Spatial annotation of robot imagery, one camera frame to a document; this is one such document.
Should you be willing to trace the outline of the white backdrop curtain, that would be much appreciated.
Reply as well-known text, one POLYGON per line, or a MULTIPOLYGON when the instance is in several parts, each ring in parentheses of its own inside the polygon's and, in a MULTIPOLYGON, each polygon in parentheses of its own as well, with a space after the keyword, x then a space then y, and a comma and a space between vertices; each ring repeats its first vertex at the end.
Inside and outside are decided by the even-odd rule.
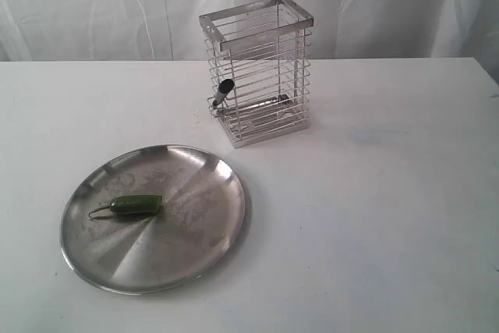
MULTIPOLYGON (((1 58, 194 60, 198 17, 258 0, 1 0, 1 58)), ((314 58, 472 56, 498 64, 498 0, 294 0, 314 58)))

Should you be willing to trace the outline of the round stainless steel plate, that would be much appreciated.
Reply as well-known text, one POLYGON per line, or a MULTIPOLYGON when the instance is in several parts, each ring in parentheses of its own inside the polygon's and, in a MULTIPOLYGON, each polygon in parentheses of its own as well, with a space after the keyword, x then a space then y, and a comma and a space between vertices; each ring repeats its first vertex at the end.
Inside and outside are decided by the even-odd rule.
POLYGON ((186 145, 157 145, 111 159, 87 176, 65 207, 60 246, 69 267, 90 285, 143 295, 191 282, 236 242, 248 212, 234 169, 186 145), (113 198, 163 197, 156 214, 90 211, 113 198))

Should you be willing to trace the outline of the black knife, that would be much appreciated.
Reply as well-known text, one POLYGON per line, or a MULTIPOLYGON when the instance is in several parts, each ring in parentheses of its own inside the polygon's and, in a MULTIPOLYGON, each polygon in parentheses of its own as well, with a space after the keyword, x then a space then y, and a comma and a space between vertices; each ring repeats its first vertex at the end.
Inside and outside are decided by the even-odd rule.
POLYGON ((217 92, 214 95, 214 99, 211 103, 213 108, 219 106, 227 95, 233 90, 235 87, 235 82, 232 79, 224 79, 218 84, 217 92))

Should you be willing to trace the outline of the green cucumber piece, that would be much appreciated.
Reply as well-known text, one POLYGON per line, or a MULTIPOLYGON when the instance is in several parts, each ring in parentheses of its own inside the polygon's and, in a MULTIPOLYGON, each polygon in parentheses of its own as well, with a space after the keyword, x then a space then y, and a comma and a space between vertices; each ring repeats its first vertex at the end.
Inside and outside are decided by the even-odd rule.
POLYGON ((156 214, 162 201, 161 195, 154 194, 115 197, 107 205, 90 211, 88 217, 94 218, 101 211, 110 211, 113 215, 156 214))

